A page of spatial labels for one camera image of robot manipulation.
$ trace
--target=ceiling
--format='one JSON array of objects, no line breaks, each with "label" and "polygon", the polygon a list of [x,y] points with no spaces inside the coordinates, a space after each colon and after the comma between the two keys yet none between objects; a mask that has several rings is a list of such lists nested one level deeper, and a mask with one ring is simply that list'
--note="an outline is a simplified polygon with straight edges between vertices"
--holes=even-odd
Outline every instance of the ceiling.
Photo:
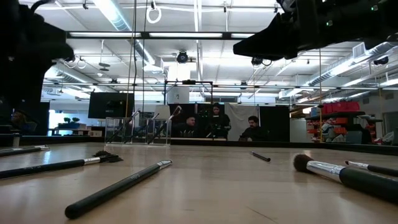
[{"label": "ceiling", "polygon": [[[132,24],[133,0],[115,0],[119,3],[127,23]],[[201,2],[201,27],[195,28],[194,2]],[[36,1],[21,0],[21,4],[32,4]],[[45,21],[66,31],[116,31],[104,14],[95,7],[92,1],[87,0],[88,10],[83,9],[82,0],[58,0],[57,4],[46,4],[38,8],[36,13],[42,15]],[[162,17],[159,22],[146,22],[146,0],[137,1],[136,30],[161,32],[248,32],[255,33],[265,29],[274,18],[273,8],[275,0],[226,0],[228,13],[223,12],[224,0],[155,0],[162,8]],[[156,12],[150,17],[155,19]],[[203,81],[213,81],[215,84],[240,84],[242,80],[256,85],[299,85],[298,76],[310,77],[321,69],[344,58],[352,52],[352,48],[359,42],[345,42],[328,46],[321,50],[302,52],[295,60],[279,60],[266,68],[256,71],[251,65],[251,58],[242,57],[233,53],[235,40],[201,40],[203,46]],[[86,62],[86,67],[75,67],[79,73],[100,83],[108,83],[117,78],[120,83],[127,83],[128,77],[133,82],[137,71],[137,82],[142,83],[142,60],[138,60],[136,68],[130,56],[132,45],[126,40],[105,40],[103,56],[101,55],[101,41],[89,39],[68,39],[74,48],[76,56]],[[175,54],[186,50],[194,60],[191,65],[191,79],[197,80],[198,72],[197,42],[195,40],[145,40],[145,49],[154,56],[165,61],[166,68],[174,65]],[[97,75],[100,60],[111,65],[108,72]],[[367,64],[354,70],[342,73],[339,76],[350,80],[367,75]],[[145,83],[163,82],[164,76],[158,73],[145,72]],[[125,87],[116,87],[116,90],[125,90]],[[278,93],[278,89],[262,90],[262,93]]]}]

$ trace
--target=person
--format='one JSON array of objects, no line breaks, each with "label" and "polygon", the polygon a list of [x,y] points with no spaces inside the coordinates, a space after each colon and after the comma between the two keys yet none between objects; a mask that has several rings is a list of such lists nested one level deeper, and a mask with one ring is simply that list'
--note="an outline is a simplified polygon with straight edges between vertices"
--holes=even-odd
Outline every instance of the person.
[{"label": "person", "polygon": [[197,133],[196,119],[193,115],[187,116],[185,123],[179,123],[173,127],[173,137],[176,138],[194,138]]},{"label": "person", "polygon": [[220,112],[220,104],[215,103],[210,116],[208,131],[213,133],[214,137],[227,138],[228,131],[231,130],[231,120],[227,114]]},{"label": "person", "polygon": [[250,127],[247,128],[239,138],[240,141],[266,141],[267,131],[259,126],[259,118],[256,116],[250,116],[249,119]]}]

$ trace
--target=white backdrop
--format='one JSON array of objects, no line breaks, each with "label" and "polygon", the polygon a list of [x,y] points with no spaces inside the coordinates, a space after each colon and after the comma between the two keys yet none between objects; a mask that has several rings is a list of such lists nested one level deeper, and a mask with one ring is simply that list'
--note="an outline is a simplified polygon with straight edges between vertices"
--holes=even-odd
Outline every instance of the white backdrop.
[{"label": "white backdrop", "polygon": [[257,116],[256,106],[231,105],[225,103],[225,114],[231,120],[231,130],[228,133],[229,141],[237,141],[246,128],[249,127],[248,118]]}]

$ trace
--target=wooden table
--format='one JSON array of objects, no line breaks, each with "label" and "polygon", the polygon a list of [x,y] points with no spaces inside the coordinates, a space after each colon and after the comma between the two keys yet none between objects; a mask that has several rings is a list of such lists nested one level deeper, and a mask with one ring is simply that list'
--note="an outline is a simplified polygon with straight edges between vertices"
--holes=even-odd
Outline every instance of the wooden table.
[{"label": "wooden table", "polygon": [[76,135],[88,135],[89,129],[72,129],[72,128],[49,128],[51,135],[59,134],[60,131],[72,131],[72,134]]},{"label": "wooden table", "polygon": [[[397,157],[327,149],[210,146],[52,145],[3,157],[0,170],[91,157],[106,149],[124,161],[0,181],[0,223],[396,224],[398,206],[322,177],[294,171],[292,158],[344,160],[398,169]],[[270,157],[264,162],[249,154]],[[74,221],[65,208],[163,159],[174,164]]]}]

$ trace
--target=black brush handle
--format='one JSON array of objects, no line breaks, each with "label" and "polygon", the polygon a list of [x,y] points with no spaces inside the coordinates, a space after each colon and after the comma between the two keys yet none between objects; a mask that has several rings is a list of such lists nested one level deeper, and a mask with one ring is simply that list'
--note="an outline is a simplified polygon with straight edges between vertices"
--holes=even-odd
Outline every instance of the black brush handle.
[{"label": "black brush handle", "polygon": [[37,174],[37,173],[53,171],[53,170],[69,169],[69,168],[73,168],[73,167],[80,167],[83,165],[85,165],[85,160],[78,159],[78,160],[74,160],[74,161],[57,162],[54,164],[45,164],[45,165],[25,167],[25,168],[20,168],[20,169],[4,170],[4,171],[0,171],[0,179],[10,178],[10,177],[18,177],[18,176],[29,175],[29,174]]},{"label": "black brush handle", "polygon": [[398,177],[398,170],[394,170],[394,169],[390,169],[390,168],[368,165],[368,170],[372,171],[372,172],[377,172],[379,174],[386,174],[386,175],[390,175],[393,177]]},{"label": "black brush handle", "polygon": [[2,156],[13,156],[13,155],[18,155],[18,154],[23,154],[23,153],[30,153],[30,152],[38,152],[41,151],[42,148],[39,147],[27,147],[24,149],[6,149],[3,151],[0,151],[0,157]]},{"label": "black brush handle", "polygon": [[152,143],[155,138],[161,134],[161,132],[164,130],[164,128],[166,127],[167,122],[165,122],[160,128],[159,130],[151,137],[151,139],[148,141],[148,144]]},{"label": "black brush handle", "polygon": [[251,153],[252,155],[256,156],[257,158],[262,159],[263,161],[267,161],[267,162],[271,161],[270,158],[266,158],[266,157],[264,157],[264,156],[262,156],[262,155],[260,155],[260,154],[257,154],[256,152],[250,152],[250,153]]},{"label": "black brush handle", "polygon": [[398,203],[398,181],[396,180],[349,167],[342,169],[339,177],[347,187]]},{"label": "black brush handle", "polygon": [[74,219],[78,218],[85,213],[89,212],[93,208],[107,202],[113,197],[121,194],[130,187],[138,184],[139,182],[145,180],[146,178],[152,176],[160,170],[160,165],[154,164],[148,168],[145,168],[119,182],[110,185],[78,202],[69,205],[65,209],[65,215],[68,218]]}]

